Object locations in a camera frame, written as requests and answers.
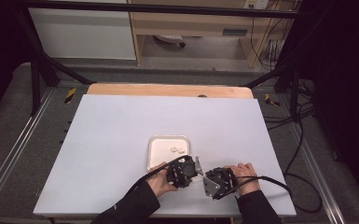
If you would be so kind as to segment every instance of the yellow and black tape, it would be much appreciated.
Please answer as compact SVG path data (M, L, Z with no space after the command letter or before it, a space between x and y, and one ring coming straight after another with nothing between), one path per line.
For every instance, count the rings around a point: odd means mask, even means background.
M63 103L67 104L67 105L71 104L71 101L75 95L75 92L76 92L76 88L72 88L71 90L69 90L68 94L66 95L65 102L63 102Z
M268 94L268 93L266 93L266 105L281 106L281 104L280 104L279 102L271 101L271 99L269 98L269 94Z

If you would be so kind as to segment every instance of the person's arm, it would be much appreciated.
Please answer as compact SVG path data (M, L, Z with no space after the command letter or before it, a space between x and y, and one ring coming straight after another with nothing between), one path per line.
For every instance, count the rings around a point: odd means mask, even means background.
M257 176L255 169L251 163L242 164L238 166L228 166L235 176L238 177L238 183L248 179L242 176ZM240 194L238 200L238 207L242 215L243 223L245 224L278 224L281 223L278 215L269 204L266 196L260 189L258 181L249 182L239 189Z
M163 164L165 162L153 167L149 172ZM165 192L177 190L176 187L168 184L166 176L167 171L162 170L148 178L133 192L92 220L91 224L146 223L147 218L159 209L157 198Z

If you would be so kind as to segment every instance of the hand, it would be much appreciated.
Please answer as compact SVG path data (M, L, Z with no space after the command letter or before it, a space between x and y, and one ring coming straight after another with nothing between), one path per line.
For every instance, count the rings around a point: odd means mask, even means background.
M159 167L163 166L164 164L167 164L167 162L163 162L162 164L152 167L149 170L149 173L152 171L158 169ZM149 184L150 188L155 193L156 197L161 196L162 194L168 192L168 191L177 191L178 189L170 185L167 181L167 170L161 170L160 172L156 173L155 175L152 175L150 178L146 180L146 182Z
M238 166L231 165L225 166L225 168L230 168L234 175L238 177L238 184L249 179L249 177L241 176L257 176L257 174L255 173L255 169L252 166L252 163L242 164L240 162L238 163ZM254 180L242 185L239 189L237 189L237 192L240 194L240 196L242 196L256 190L260 190L260 185L258 184L257 180Z

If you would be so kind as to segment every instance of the white table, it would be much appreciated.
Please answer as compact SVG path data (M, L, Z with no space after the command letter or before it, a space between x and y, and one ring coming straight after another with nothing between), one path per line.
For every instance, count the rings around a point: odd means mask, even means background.
M156 134L185 135L204 172L249 161L258 175L284 183L257 100L84 95L34 213L93 217L111 207L147 173L148 142ZM296 214L284 189L260 185L279 216ZM201 178L159 201L153 217L240 215L234 194L213 201Z

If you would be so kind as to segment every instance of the white panel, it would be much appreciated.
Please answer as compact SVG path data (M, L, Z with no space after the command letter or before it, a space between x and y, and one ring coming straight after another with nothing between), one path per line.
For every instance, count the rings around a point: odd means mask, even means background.
M43 48L51 57L135 60L127 12L43 8L30 8L30 12Z
M257 100L84 95L34 212L50 217L99 214L147 173L156 134L185 135L203 171L251 162L258 175L284 183ZM281 216L293 216L288 193L260 186ZM201 178L159 197L154 216L239 216L234 194L213 201Z

